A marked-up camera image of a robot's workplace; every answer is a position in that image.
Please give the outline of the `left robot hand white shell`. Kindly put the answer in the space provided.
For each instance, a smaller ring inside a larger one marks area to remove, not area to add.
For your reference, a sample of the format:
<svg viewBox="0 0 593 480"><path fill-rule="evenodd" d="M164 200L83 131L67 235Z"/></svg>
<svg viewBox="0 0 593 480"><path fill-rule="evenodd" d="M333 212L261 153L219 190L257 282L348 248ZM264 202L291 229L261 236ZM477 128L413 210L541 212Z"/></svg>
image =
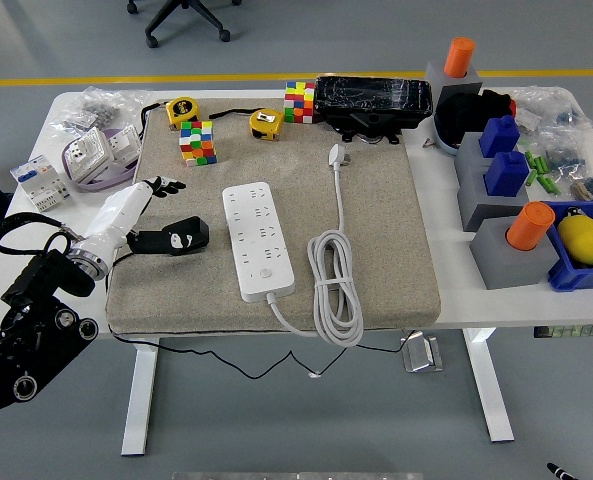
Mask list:
<svg viewBox="0 0 593 480"><path fill-rule="evenodd" d="M156 176L109 196L83 234L83 239L72 246L68 257L107 273L115 252L127 243L127 234L151 199L177 194L185 188L186 185L179 180Z"/></svg>

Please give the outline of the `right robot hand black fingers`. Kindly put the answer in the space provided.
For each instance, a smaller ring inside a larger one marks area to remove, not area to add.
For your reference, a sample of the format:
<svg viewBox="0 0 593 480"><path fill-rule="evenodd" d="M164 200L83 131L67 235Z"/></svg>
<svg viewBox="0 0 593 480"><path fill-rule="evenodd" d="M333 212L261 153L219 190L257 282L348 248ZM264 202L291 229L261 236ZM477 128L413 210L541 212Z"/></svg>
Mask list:
<svg viewBox="0 0 593 480"><path fill-rule="evenodd" d="M570 474L568 471L566 471L565 469L563 469L562 467L552 463L552 462L548 462L546 464L547 469L558 479L558 480L578 480L578 478L572 474Z"/></svg>

